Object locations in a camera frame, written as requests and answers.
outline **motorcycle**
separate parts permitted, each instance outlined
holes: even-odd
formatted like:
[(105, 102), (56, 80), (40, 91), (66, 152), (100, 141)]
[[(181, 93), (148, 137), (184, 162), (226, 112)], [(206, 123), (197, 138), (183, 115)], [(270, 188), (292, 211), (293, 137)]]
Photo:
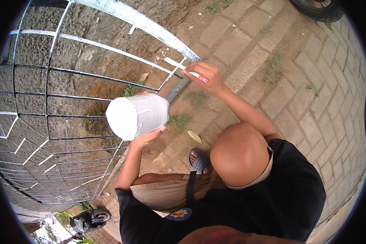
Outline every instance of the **motorcycle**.
[(111, 213), (102, 208), (84, 211), (79, 215), (70, 218), (70, 224), (76, 235), (75, 240), (82, 240), (82, 235), (102, 228), (111, 218)]
[(290, 0), (304, 15), (324, 23), (332, 23), (343, 17), (339, 0)]

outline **dry leaf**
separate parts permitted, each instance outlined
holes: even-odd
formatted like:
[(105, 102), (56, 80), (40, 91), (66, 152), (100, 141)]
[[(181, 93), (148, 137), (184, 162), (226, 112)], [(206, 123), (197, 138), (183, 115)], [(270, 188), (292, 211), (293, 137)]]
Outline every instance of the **dry leaf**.
[(148, 77), (149, 73), (144, 73), (140, 77), (140, 81), (145, 81), (145, 79)]
[(196, 143), (202, 144), (202, 140), (200, 139), (200, 137), (194, 131), (188, 130), (187, 133), (188, 133), (189, 136), (191, 136), (192, 139), (194, 139), (194, 141)]

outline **sandal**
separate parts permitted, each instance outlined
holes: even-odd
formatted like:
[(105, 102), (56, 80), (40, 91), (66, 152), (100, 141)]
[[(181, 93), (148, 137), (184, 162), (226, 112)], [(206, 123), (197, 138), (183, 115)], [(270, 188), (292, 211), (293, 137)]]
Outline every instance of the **sandal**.
[[(194, 163), (191, 163), (191, 153), (195, 151), (198, 153), (197, 158), (195, 159)], [(188, 155), (188, 162), (191, 164), (191, 166), (194, 168), (194, 170), (196, 170), (198, 173), (202, 174), (203, 170), (211, 165), (210, 162), (210, 157), (203, 151), (199, 150), (199, 149), (192, 149)]]

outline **plastic container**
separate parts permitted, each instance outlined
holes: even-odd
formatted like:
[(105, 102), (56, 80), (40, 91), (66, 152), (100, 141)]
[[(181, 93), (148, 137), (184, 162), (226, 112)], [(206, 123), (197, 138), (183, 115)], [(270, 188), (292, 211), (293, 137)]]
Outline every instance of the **plastic container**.
[(156, 94), (120, 97), (107, 107), (107, 121), (112, 131), (124, 141), (131, 141), (165, 125), (169, 120), (169, 102)]

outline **person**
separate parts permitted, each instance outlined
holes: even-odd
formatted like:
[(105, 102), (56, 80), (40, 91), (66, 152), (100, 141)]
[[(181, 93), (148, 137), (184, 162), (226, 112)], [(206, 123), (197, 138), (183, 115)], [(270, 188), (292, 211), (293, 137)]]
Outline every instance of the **person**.
[(305, 242), (326, 199), (316, 169), (271, 120), (223, 84), (216, 65), (197, 61), (182, 73), (241, 122), (219, 134), (210, 157), (189, 152), (197, 173), (139, 177), (142, 149), (166, 127), (131, 141), (115, 189), (123, 243)]

